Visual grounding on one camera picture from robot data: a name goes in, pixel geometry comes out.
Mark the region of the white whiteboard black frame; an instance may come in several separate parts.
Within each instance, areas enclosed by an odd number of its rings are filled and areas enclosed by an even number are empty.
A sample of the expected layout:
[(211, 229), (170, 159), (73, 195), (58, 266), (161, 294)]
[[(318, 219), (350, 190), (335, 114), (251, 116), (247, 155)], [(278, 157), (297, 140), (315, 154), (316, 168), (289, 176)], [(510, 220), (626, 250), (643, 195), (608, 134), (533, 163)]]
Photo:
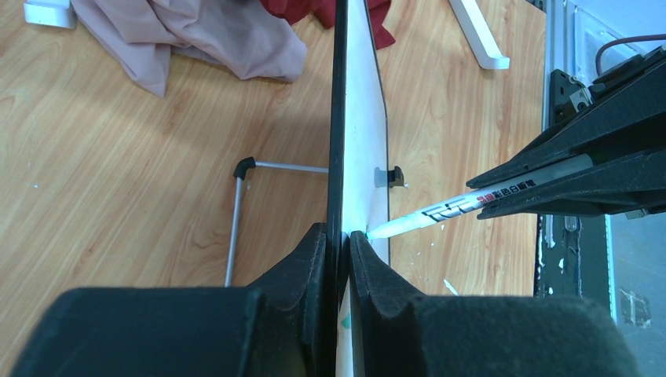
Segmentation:
[(227, 376), (366, 376), (361, 259), (386, 266), (389, 218), (386, 101), (368, 4), (339, 1), (331, 91), (327, 218), (243, 289), (240, 346)]

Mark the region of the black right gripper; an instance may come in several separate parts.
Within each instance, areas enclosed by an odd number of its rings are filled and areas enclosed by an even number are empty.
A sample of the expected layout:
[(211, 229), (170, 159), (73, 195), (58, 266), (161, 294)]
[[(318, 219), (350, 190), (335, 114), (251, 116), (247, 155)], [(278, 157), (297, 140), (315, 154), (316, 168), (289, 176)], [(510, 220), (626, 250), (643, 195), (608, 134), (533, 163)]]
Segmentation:
[(665, 212), (665, 48), (616, 64), (587, 89), (591, 104), (467, 186), (485, 187), (583, 154), (597, 166), (508, 196), (477, 219)]

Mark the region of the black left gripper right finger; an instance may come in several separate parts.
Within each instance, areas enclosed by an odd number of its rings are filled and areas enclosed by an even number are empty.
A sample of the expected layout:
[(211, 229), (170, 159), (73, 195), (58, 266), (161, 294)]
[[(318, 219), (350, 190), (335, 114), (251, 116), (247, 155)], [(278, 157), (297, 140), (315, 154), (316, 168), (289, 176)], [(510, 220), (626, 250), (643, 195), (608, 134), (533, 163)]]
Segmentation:
[(609, 314), (573, 296), (426, 295), (349, 237), (358, 376), (637, 376)]

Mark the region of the green marker pen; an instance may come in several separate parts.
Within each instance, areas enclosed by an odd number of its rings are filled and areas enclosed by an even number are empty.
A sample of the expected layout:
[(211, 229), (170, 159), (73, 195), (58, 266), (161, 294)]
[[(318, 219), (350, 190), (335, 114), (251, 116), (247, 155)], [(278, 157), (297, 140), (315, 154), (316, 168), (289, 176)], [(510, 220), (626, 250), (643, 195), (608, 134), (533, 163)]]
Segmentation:
[(515, 178), (418, 209), (366, 232), (366, 237), (369, 240), (386, 239), (441, 221), (447, 221), (462, 214), (474, 212), (482, 207), (497, 204), (506, 196), (516, 196), (525, 190), (535, 187), (540, 188), (551, 181), (578, 173), (592, 166), (592, 158), (587, 154), (565, 159), (532, 172), (518, 175)]

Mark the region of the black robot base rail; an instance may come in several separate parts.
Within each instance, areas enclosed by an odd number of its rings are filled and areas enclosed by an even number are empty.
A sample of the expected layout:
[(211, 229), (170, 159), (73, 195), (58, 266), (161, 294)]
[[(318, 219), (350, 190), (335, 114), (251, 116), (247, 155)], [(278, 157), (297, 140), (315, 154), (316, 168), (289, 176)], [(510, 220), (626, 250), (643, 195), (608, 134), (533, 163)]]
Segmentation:
[(543, 215), (538, 297), (599, 304), (640, 376), (665, 373), (665, 4), (545, 1), (544, 132), (531, 157), (563, 175)]

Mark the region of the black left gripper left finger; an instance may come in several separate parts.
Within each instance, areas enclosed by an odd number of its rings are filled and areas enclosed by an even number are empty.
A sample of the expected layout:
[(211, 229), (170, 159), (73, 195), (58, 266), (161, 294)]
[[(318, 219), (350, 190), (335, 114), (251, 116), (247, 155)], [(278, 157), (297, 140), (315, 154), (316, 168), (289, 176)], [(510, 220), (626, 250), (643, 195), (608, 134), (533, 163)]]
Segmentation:
[(322, 376), (325, 224), (245, 287), (81, 287), (44, 312), (13, 376)]

